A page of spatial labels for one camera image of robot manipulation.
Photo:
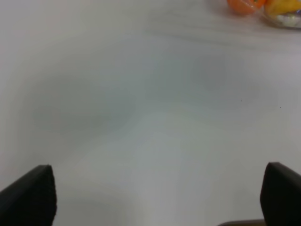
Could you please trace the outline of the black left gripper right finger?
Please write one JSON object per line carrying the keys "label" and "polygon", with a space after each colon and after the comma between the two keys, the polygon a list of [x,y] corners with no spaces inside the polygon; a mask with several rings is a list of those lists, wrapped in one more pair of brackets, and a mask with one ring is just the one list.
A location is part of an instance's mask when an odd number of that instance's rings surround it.
{"label": "black left gripper right finger", "polygon": [[260,204],[268,226],[301,226],[301,176],[279,162],[266,166]]}

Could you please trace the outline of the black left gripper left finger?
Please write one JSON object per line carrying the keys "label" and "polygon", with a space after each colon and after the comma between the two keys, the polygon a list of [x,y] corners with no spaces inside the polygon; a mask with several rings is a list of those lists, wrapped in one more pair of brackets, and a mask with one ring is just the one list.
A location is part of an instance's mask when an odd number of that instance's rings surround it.
{"label": "black left gripper left finger", "polygon": [[57,211],[51,165],[39,165],[0,192],[2,226],[51,226]]}

